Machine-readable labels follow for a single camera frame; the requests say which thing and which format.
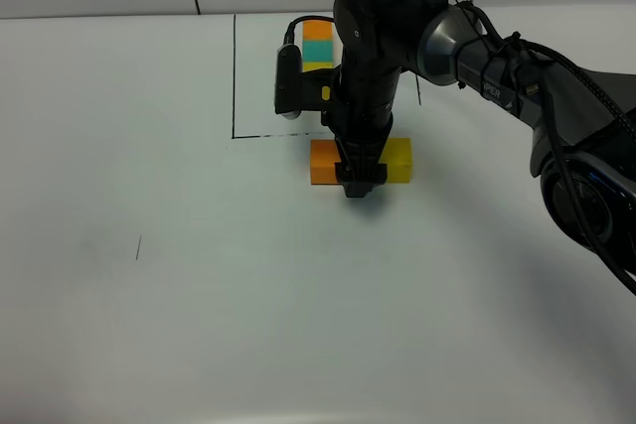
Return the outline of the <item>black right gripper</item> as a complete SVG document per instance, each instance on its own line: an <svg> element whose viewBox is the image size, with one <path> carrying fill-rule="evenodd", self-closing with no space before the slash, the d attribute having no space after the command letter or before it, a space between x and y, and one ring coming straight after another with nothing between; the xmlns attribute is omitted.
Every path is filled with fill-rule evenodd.
<svg viewBox="0 0 636 424"><path fill-rule="evenodd" d="M321 115L321 122L335 135L344 161L335 174L348 199L362 199L388 179L386 164L377 163L393 126L392 108L401 67L388 60L345 54L334 73L331 98L334 104Z"/></svg>

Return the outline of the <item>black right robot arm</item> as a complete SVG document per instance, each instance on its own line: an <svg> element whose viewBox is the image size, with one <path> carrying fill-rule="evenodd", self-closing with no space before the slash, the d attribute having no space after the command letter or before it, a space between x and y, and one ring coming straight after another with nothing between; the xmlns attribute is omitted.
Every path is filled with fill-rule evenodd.
<svg viewBox="0 0 636 424"><path fill-rule="evenodd" d="M469 1L335 0L343 57L325 115L360 198L383 184L399 76L468 87L533 131L530 170L572 240L623 268L635 262L635 78L589 71L555 50L502 37Z"/></svg>

